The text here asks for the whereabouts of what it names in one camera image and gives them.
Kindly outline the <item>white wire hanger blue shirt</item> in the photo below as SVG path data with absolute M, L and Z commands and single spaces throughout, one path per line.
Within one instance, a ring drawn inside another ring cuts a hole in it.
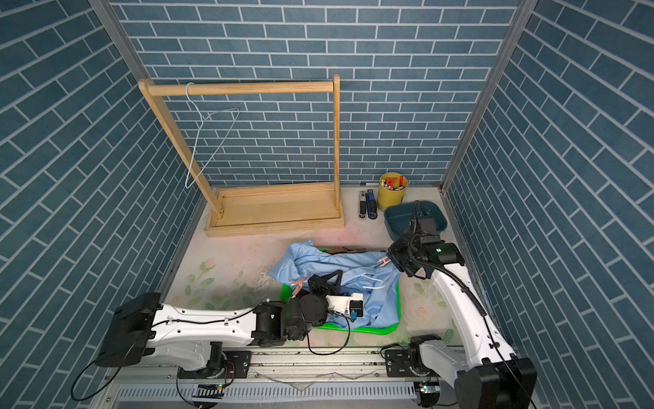
M 353 284 L 364 290 L 381 290 L 387 286 L 386 281 L 378 279 L 369 274 L 361 274 L 353 280 Z

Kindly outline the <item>plaid long-sleeve shirt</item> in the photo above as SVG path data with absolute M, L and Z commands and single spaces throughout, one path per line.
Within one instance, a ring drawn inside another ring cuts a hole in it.
M 365 247 L 335 247 L 331 249 L 325 249 L 324 252 L 329 253 L 330 255 L 337 254 L 359 254 L 366 252 L 384 252 L 381 248 L 365 248 Z

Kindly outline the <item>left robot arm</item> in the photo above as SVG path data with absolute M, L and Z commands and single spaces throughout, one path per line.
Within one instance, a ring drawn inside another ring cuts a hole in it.
M 95 364 L 123 367 L 147 359 L 187 372 L 219 369 L 223 344 L 280 346 L 303 340 L 330 315 L 357 319 L 363 314 L 362 295 L 344 293 L 340 270 L 295 284 L 286 301 L 233 311 L 178 308 L 161 303 L 156 292 L 142 294 L 115 310 Z

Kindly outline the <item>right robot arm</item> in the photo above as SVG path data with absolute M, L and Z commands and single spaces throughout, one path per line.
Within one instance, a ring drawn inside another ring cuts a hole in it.
M 535 407 L 538 371 L 500 334 L 473 288 L 463 255 L 441 239 L 421 201 L 413 202 L 408 227 L 387 255 L 399 271 L 437 288 L 463 341 L 459 354 L 439 336 L 414 337 L 407 352 L 410 368 L 423 378 L 436 375 L 439 388 L 452 390 L 460 408 Z

